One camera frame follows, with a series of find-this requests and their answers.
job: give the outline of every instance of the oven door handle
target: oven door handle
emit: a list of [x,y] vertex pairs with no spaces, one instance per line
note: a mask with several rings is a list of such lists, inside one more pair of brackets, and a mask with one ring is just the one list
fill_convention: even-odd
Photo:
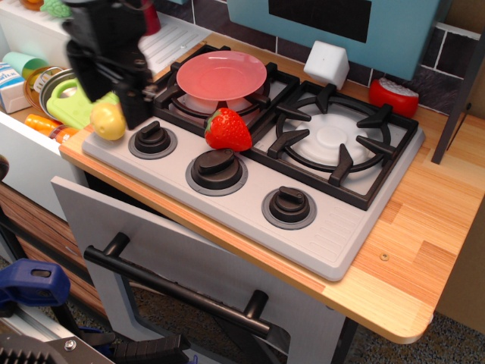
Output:
[[213,316],[227,320],[262,339],[270,340],[270,337],[273,337],[277,332],[278,336],[280,336],[280,331],[284,331],[276,325],[259,318],[268,301],[268,295],[265,292],[255,290],[244,312],[240,312],[162,278],[152,271],[139,268],[132,262],[121,259],[119,255],[129,242],[130,238],[127,235],[118,233],[103,251],[96,249],[94,246],[88,246],[84,252],[84,259],[118,273],[125,278],[129,278],[136,283],[150,287],[159,293],[171,296]]

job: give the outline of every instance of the white block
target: white block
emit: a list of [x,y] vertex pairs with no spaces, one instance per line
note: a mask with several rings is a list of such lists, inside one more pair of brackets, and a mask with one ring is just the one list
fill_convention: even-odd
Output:
[[332,83],[337,89],[342,89],[349,69],[344,48],[316,40],[303,70],[317,81]]

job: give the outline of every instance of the milk carton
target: milk carton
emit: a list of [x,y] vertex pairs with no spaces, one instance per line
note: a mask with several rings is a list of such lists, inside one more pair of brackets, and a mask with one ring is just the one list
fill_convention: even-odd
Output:
[[30,107],[23,94],[24,79],[9,64],[0,62],[0,106],[10,114]]

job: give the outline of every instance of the white burner cap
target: white burner cap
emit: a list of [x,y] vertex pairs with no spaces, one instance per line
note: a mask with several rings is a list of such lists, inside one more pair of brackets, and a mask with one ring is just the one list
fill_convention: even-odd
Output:
[[301,156],[322,165],[336,166],[339,163],[340,144],[345,144],[354,165],[369,158],[369,150],[355,138],[367,137],[365,130],[359,129],[355,121],[338,114],[319,114],[308,123],[301,123],[297,130],[310,130],[303,140],[293,146]]

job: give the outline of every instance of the red strawberry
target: red strawberry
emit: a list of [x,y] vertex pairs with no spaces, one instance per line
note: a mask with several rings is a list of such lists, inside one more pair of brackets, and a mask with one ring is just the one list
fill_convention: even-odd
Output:
[[230,108],[220,108],[208,119],[205,141],[214,149],[232,149],[234,152],[242,152],[252,146],[246,123]]

